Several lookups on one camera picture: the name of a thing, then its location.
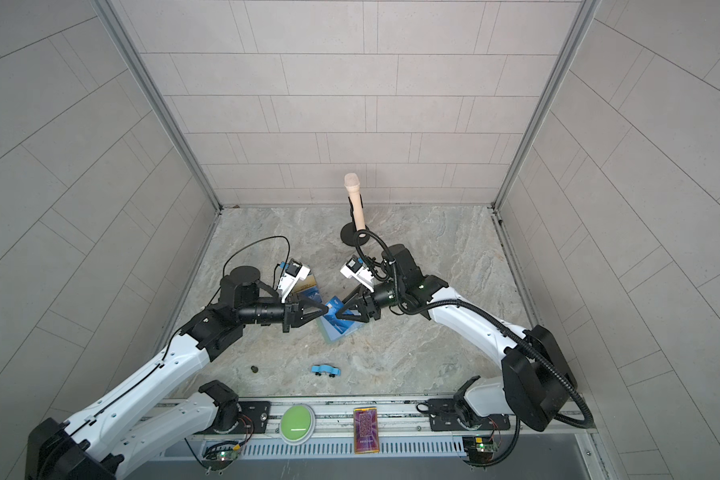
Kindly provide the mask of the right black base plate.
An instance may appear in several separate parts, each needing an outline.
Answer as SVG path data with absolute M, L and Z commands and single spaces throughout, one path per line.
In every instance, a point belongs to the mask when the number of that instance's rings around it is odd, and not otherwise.
M 479 417 L 472 414 L 464 402 L 452 398 L 431 398 L 416 405 L 416 410 L 429 420 L 434 432 L 446 431 L 507 431 L 509 416 L 492 414 Z

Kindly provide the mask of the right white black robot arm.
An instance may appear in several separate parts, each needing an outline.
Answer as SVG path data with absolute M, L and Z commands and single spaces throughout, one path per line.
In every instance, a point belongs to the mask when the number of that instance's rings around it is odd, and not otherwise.
M 568 402 L 576 380 L 552 333 L 508 323 L 466 301 L 445 280 L 425 275 L 402 244 L 382 260 L 352 256 L 341 268 L 358 282 L 336 316 L 367 323 L 383 309 L 398 306 L 422 315 L 464 337 L 501 369 L 498 376 L 475 376 L 455 394 L 451 411 L 467 429 L 482 427 L 492 416 L 514 415 L 543 431 Z

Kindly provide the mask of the right green circuit board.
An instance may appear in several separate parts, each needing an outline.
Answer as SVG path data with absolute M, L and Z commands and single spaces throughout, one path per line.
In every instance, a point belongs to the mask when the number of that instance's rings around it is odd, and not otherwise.
M 497 444 L 492 437 L 462 437 L 466 462 L 483 465 L 491 463 L 497 450 Z

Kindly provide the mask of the left green circuit board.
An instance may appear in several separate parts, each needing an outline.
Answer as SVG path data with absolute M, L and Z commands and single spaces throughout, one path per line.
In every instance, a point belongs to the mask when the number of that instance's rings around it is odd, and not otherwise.
M 239 457 L 241 450 L 240 442 L 223 441 L 207 447 L 203 459 L 208 462 L 233 462 Z

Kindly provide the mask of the green round button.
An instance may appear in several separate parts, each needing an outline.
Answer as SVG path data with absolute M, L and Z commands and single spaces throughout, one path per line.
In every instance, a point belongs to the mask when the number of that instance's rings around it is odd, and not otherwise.
M 282 440 L 292 446 L 306 443 L 315 431 L 316 415 L 306 404 L 289 407 L 282 415 L 279 430 Z

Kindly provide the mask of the green circuit board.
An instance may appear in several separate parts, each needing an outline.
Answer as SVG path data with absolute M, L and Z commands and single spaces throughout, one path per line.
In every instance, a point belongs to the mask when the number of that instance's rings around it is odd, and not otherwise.
M 462 437 L 466 462 L 483 465 L 491 463 L 497 450 L 497 444 L 492 437 Z
M 239 457 L 241 450 L 240 442 L 223 441 L 207 447 L 203 459 L 208 462 L 233 462 Z

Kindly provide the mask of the blue toy car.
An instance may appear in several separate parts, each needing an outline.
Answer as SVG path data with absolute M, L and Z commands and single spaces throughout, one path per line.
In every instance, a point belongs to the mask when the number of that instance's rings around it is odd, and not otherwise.
M 330 378 L 335 378 L 341 375 L 341 370 L 339 368 L 328 364 L 313 365 L 310 371 L 316 376 L 327 375 Z

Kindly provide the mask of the purple patterned card box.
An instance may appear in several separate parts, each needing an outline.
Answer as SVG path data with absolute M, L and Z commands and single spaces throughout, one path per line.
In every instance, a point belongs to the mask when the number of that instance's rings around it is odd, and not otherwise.
M 375 454 L 381 449 L 378 410 L 373 407 L 353 410 L 354 453 Z

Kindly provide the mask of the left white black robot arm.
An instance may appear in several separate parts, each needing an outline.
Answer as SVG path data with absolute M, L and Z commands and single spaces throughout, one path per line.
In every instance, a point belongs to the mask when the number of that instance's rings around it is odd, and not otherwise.
M 195 433 L 242 426 L 252 435 L 255 425 L 238 395 L 218 380 L 162 414 L 143 417 L 240 339 L 246 326 L 279 324 L 289 332 L 327 313 L 323 304 L 292 292 L 309 274 L 307 266 L 290 261 L 271 288 L 257 268 L 234 268 L 220 281 L 218 301 L 181 326 L 140 369 L 68 419 L 48 418 L 30 432 L 25 478 L 124 479 Z

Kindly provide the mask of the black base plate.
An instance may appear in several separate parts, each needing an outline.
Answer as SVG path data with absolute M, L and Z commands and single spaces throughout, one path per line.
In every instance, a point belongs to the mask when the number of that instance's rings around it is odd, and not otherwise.
M 264 434 L 271 406 L 269 401 L 239 401 L 235 407 L 222 407 L 211 425 L 196 435 Z
M 416 405 L 416 410 L 429 420 L 434 432 L 446 431 L 507 431 L 509 416 L 492 414 L 479 417 L 472 414 L 464 402 L 452 398 L 431 398 Z

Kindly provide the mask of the black round microphone stand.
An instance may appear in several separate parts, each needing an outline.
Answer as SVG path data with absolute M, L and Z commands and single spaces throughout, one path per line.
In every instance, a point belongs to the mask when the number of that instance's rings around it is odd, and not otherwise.
M 352 200 L 349 200 L 349 215 L 350 221 L 342 227 L 340 232 L 341 241 L 351 247 L 365 245 L 370 240 L 369 235 L 367 233 L 357 235 L 359 230 L 365 230 L 367 227 L 363 209 L 360 209 L 359 213 L 356 214 L 355 205 Z

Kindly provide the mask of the beige microphone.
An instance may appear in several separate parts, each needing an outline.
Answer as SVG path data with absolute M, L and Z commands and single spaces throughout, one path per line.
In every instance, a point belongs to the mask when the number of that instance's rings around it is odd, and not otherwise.
M 356 230 L 366 228 L 363 212 L 362 196 L 360 193 L 360 179 L 356 173 L 348 173 L 344 177 L 344 186 L 347 190 L 348 199 L 351 204 L 351 211 Z

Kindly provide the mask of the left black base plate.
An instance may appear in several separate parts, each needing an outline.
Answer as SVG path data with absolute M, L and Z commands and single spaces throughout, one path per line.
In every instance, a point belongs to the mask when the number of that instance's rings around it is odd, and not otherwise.
M 211 425 L 196 435 L 264 434 L 271 406 L 269 401 L 239 401 L 235 407 L 222 407 Z

